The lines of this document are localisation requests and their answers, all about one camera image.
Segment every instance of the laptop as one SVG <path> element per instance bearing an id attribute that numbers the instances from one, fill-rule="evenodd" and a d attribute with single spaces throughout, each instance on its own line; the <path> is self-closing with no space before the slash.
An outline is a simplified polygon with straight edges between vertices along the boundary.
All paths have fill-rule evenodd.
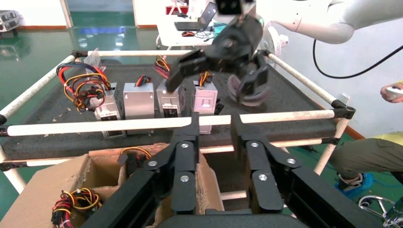
<path id="1" fill-rule="evenodd" d="M 217 12 L 217 4 L 209 2 L 197 22 L 175 22 L 178 31 L 204 31 Z"/>

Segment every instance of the yellow shirt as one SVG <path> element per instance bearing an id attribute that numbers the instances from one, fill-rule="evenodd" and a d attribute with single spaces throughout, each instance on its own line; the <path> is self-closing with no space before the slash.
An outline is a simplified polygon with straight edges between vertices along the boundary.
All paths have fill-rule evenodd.
<path id="1" fill-rule="evenodd" d="M 376 139 L 388 140 L 403 146 L 403 132 L 394 132 L 389 134 L 382 134 L 374 137 Z"/>

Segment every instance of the brown cardboard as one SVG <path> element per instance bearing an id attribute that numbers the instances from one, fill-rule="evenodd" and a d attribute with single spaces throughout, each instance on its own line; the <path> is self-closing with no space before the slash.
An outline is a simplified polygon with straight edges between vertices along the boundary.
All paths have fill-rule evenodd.
<path id="1" fill-rule="evenodd" d="M 155 155 L 167 146 L 157 143 L 141 147 Z M 125 167 L 117 163 L 121 150 L 91 151 L 88 155 L 38 171 L 0 222 L 0 228 L 54 228 L 50 222 L 52 207 L 60 199 L 61 190 L 90 188 L 105 202 L 126 180 Z M 224 210 L 215 173 L 203 155 L 197 164 L 196 190 L 198 214 L 204 214 L 207 208 Z M 154 225 L 173 215 L 170 200 L 168 197 L 161 202 Z M 73 225 L 84 221 L 80 215 L 72 215 L 72 218 Z"/>
<path id="2" fill-rule="evenodd" d="M 52 207 L 61 190 L 72 191 L 84 170 L 88 155 L 83 155 L 39 170 L 15 200 L 0 228 L 53 228 Z"/>

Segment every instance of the black foam mat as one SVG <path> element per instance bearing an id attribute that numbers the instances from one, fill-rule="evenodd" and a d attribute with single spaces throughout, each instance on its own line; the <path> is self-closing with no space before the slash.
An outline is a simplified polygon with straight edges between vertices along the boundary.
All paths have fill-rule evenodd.
<path id="1" fill-rule="evenodd" d="M 118 97 L 123 98 L 124 83 L 135 82 L 140 75 L 151 76 L 156 88 L 162 80 L 152 65 L 106 65 L 106 75 L 111 82 L 117 82 Z M 218 98 L 224 104 L 220 115 L 238 113 L 274 113 L 319 110 L 319 107 L 304 95 L 298 88 L 286 80 L 275 69 L 270 67 L 270 93 L 266 101 L 257 107 L 238 105 L 227 95 L 228 75 L 215 74 L 213 82 L 218 89 Z M 192 86 L 192 79 L 185 81 L 186 88 Z M 30 113 L 23 124 L 51 124 L 95 121 L 91 112 L 80 114 L 65 97 L 62 84 L 58 84 L 49 93 L 42 105 Z M 158 103 L 155 102 L 156 118 L 159 118 Z M 257 126 L 271 142 L 300 140 L 309 138 L 331 137 L 335 134 L 334 120 L 309 120 L 276 123 L 260 123 Z M 11 137 L 3 144 L 6 156 L 10 160 L 44 159 L 79 156 L 90 150 L 105 148 L 168 143 L 171 137 L 169 130 L 156 130 L 152 135 L 134 135 L 125 138 L 104 139 L 98 133 L 70 133 L 36 136 Z M 200 146 L 229 145 L 230 127 L 228 125 L 213 127 L 211 135 L 200 136 Z"/>

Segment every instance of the colorful wires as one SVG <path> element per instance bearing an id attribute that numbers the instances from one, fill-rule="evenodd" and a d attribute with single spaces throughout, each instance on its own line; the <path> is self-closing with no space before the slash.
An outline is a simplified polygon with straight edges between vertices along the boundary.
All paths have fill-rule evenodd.
<path id="1" fill-rule="evenodd" d="M 140 78 L 137 80 L 136 87 L 142 86 L 149 82 L 151 82 L 151 78 L 149 76 L 141 75 Z"/>
<path id="2" fill-rule="evenodd" d="M 139 150 L 139 151 L 143 152 L 146 155 L 147 159 L 150 159 L 152 157 L 151 154 L 148 151 L 146 151 L 145 149 L 143 149 L 141 147 L 137 147 L 137 146 L 124 148 L 122 151 L 120 151 L 120 154 L 122 155 L 124 152 L 126 152 L 128 150 Z"/>
<path id="3" fill-rule="evenodd" d="M 212 74 L 209 71 L 206 71 L 204 73 L 200 73 L 199 86 L 204 86 L 204 83 L 206 82 L 206 80 L 211 76 L 212 76 Z"/>
<path id="4" fill-rule="evenodd" d="M 102 203 L 99 195 L 93 193 L 90 189 L 81 188 L 73 192 L 62 191 L 60 199 L 52 208 L 53 225 L 60 228 L 74 228 L 71 224 L 71 213 L 75 209 L 78 213 L 84 214 L 87 217 L 95 213 Z"/>
<path id="5" fill-rule="evenodd" d="M 155 59 L 154 69 L 165 79 L 169 78 L 171 66 L 169 66 L 169 64 L 162 56 L 157 56 L 157 58 Z"/>
<path id="6" fill-rule="evenodd" d="M 93 73 L 73 76 L 66 80 L 65 71 L 75 67 L 89 69 Z M 111 89 L 111 84 L 105 74 L 100 69 L 85 63 L 61 64 L 56 68 L 56 73 L 63 83 L 65 95 L 80 112 L 94 111 L 101 106 L 105 101 L 105 90 Z M 102 101 L 91 106 L 89 100 L 92 97 L 96 97 L 98 100 L 102 99 Z"/>

